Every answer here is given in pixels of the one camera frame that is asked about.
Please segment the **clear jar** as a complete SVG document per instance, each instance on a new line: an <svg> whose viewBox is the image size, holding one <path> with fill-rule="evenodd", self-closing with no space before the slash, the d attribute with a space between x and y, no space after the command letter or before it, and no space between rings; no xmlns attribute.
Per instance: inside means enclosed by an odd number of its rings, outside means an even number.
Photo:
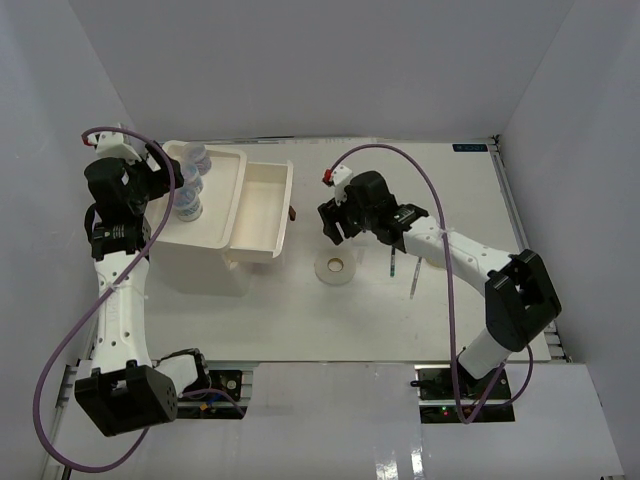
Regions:
<svg viewBox="0 0 640 480"><path fill-rule="evenodd" d="M200 194L204 188L203 181L197 166L191 162L183 162L180 165L184 186L195 190Z"/></svg>
<svg viewBox="0 0 640 480"><path fill-rule="evenodd" d="M188 163L196 166L201 176L206 175L212 168L211 158L203 143L189 142L184 145L182 158Z"/></svg>
<svg viewBox="0 0 640 480"><path fill-rule="evenodd" d="M198 191L191 187L182 187L174 193L172 210L183 222L197 220L203 211Z"/></svg>

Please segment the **white wide tape roll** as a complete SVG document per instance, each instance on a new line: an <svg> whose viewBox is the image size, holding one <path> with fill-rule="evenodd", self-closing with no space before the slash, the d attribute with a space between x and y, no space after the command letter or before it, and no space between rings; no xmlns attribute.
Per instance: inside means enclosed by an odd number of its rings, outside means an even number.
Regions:
<svg viewBox="0 0 640 480"><path fill-rule="evenodd" d="M329 286L350 283L357 270L355 256L350 249L332 247L320 250L315 257L316 277Z"/></svg>

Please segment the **white top drawer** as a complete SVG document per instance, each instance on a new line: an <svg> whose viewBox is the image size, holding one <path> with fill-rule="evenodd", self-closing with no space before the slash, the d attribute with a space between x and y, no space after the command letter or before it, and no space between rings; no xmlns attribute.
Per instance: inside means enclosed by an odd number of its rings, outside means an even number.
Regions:
<svg viewBox="0 0 640 480"><path fill-rule="evenodd" d="M235 262L269 264L283 250L293 183L293 164L246 167L227 256Z"/></svg>

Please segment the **beige thin tape roll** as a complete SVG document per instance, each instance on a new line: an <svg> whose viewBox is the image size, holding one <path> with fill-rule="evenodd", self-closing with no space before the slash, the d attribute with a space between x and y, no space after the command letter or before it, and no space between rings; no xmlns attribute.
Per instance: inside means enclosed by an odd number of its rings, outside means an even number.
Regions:
<svg viewBox="0 0 640 480"><path fill-rule="evenodd" d="M445 268L443 263L438 262L438 261L436 261L434 259L424 257L424 260L426 261L427 264L429 264L433 268L437 268L437 269L444 269Z"/></svg>

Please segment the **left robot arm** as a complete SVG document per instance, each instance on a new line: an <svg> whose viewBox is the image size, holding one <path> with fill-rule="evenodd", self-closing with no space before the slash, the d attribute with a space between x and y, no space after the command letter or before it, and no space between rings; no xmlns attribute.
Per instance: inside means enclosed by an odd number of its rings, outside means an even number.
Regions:
<svg viewBox="0 0 640 480"><path fill-rule="evenodd" d="M119 136L100 134L97 158L84 171L94 203L88 238L105 301L98 307L96 347L88 377L76 381L75 399L107 437L174 421L182 393L199 399L211 374L198 349L153 362L145 338L148 203L184 183L180 166L150 143L140 154Z"/></svg>

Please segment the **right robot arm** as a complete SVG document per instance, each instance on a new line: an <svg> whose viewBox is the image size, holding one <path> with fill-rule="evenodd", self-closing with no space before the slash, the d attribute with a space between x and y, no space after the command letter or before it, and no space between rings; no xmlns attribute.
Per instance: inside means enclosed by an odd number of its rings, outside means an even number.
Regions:
<svg viewBox="0 0 640 480"><path fill-rule="evenodd" d="M405 254L451 269L485 300L485 327L458 356L453 390L472 399L488 385L487 375L511 354L525 349L561 313L542 258L525 249L497 250L441 228L413 204L400 204L376 171L356 175L339 166L324 183L334 197L318 208L324 234L336 245L362 232Z"/></svg>

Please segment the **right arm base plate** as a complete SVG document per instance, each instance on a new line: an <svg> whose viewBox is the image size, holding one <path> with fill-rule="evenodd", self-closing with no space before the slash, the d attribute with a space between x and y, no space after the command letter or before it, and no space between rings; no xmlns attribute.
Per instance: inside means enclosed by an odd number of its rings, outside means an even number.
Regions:
<svg viewBox="0 0 640 480"><path fill-rule="evenodd" d="M461 408L466 417L470 416L481 395L489 385L488 375L477 383L460 381ZM417 390L420 419L423 425L459 424L460 419L454 401L453 383L449 367L429 367L416 371L416 377L409 385ZM504 406L512 398L512 391L505 372L489 393L486 403L475 417L475 423L514 423L512 405Z"/></svg>

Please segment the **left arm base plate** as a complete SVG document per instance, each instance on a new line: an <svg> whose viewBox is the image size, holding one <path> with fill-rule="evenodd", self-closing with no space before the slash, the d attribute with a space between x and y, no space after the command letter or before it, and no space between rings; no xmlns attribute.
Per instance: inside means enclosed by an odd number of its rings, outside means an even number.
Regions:
<svg viewBox="0 0 640 480"><path fill-rule="evenodd" d="M178 419L241 420L252 394L251 371L218 369L186 388L178 401Z"/></svg>

